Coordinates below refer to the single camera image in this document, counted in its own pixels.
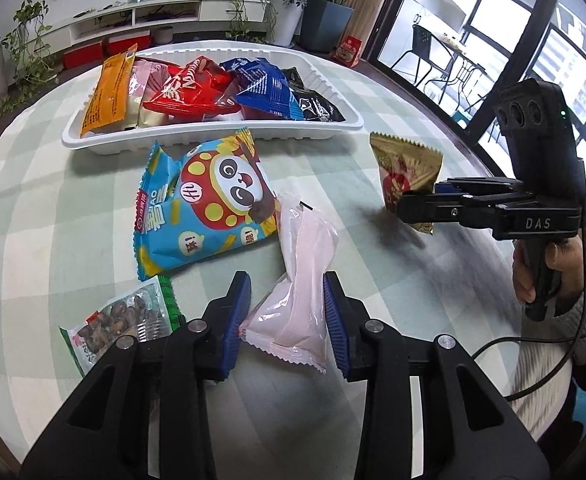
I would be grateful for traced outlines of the right forearm grey sleeve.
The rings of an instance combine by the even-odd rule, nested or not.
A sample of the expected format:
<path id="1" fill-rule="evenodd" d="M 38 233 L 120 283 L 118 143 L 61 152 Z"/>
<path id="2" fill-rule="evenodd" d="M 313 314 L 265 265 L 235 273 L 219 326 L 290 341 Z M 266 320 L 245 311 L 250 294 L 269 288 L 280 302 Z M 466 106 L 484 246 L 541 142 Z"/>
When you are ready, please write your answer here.
<path id="1" fill-rule="evenodd" d="M 523 344 L 515 372 L 513 389 L 521 391 L 535 385 L 561 361 L 570 340 L 584 321 L 586 332 L 586 252 L 584 254 L 585 288 L 576 304 L 556 318 L 529 326 L 532 336 L 555 339 L 550 344 Z M 586 392 L 586 338 L 579 341 L 573 356 L 547 385 L 512 403 L 521 422 L 536 440 L 560 417 L 561 408 L 570 395 L 570 385 Z"/>

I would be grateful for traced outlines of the right hand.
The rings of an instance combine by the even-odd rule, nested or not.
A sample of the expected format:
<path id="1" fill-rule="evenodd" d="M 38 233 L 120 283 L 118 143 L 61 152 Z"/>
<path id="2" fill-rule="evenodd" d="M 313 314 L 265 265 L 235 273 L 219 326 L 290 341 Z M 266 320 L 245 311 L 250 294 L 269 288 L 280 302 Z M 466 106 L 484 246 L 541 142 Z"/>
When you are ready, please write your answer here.
<path id="1" fill-rule="evenodd" d="M 527 265 L 522 240 L 516 240 L 513 253 L 513 286 L 515 296 L 521 304 L 536 298 L 534 271 Z M 561 273 L 561 288 L 556 295 L 555 307 L 570 310 L 585 288 L 584 254 L 579 236 L 563 244 L 549 244 L 546 249 L 546 265 Z"/>

